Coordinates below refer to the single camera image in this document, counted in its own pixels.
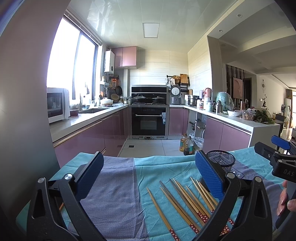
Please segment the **person's hand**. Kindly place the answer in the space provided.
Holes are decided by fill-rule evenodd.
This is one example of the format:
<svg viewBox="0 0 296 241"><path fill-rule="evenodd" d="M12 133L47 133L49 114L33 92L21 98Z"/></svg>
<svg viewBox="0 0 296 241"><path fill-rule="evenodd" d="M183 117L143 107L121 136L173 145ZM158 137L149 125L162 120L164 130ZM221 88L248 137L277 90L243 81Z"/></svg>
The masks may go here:
<svg viewBox="0 0 296 241"><path fill-rule="evenodd" d="M276 214L280 216L285 209L288 209L291 212L296 212L296 200L288 200L287 197L287 180L284 180L282 183L283 190L280 194L280 200L278 202Z"/></svg>

